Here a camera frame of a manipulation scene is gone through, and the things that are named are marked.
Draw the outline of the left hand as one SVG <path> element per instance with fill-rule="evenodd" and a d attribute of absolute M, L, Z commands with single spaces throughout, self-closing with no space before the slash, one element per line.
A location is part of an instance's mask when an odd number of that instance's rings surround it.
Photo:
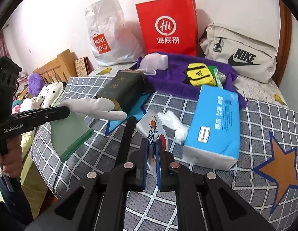
<path fill-rule="evenodd" d="M 8 153 L 0 154 L 0 173 L 11 178 L 16 178 L 22 171 L 22 136 L 17 135 L 7 139 Z"/>

